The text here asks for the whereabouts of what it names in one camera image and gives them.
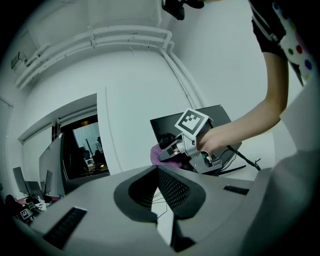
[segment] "white desk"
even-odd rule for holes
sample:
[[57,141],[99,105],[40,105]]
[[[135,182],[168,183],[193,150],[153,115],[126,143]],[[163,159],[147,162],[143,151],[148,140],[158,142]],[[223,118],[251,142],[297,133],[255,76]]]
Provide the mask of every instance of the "white desk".
[[[261,160],[257,162],[261,169],[272,168],[276,164],[275,143],[272,132],[266,132],[243,141],[238,151],[253,163],[261,158]],[[258,170],[255,167],[247,164],[247,162],[239,156],[236,156],[232,164],[225,170],[230,170],[243,165],[246,165],[246,167],[223,174],[221,177],[254,181],[258,174]]]

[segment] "person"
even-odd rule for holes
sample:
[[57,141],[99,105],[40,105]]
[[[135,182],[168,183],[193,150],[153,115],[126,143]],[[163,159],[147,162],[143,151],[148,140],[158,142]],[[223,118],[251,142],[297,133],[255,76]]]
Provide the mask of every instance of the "person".
[[[285,41],[285,35],[289,33],[289,31],[285,30],[287,26],[284,25],[288,17],[284,12],[279,11],[280,7],[273,1],[251,0],[249,3],[253,11],[253,32],[265,60],[267,93],[264,100],[244,116],[225,125],[214,127],[198,136],[198,149],[207,151],[209,154],[213,154],[219,148],[239,143],[271,129],[280,121],[280,114],[287,107],[289,89],[287,55],[290,55],[293,50],[288,47],[284,52],[281,47],[287,46],[281,45],[280,42]],[[264,33],[266,31],[261,29],[261,23],[264,23],[264,21],[268,26],[266,29],[271,30],[270,32],[275,35],[276,40],[270,40],[267,37],[268,35],[266,36],[266,33]],[[299,53],[296,53],[296,55],[299,55],[302,52],[302,47],[298,42],[295,45],[297,47],[294,50],[298,51]],[[291,64],[300,76],[299,65]]]

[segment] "black sleeve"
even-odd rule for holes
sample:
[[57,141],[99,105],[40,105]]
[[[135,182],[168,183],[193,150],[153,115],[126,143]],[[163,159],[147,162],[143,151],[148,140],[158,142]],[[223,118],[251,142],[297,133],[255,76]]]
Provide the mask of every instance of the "black sleeve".
[[256,39],[260,45],[261,52],[272,53],[287,60],[287,57],[284,51],[281,49],[281,47],[278,46],[275,42],[269,41],[253,20],[252,20],[252,26],[253,26],[253,33],[255,34]]

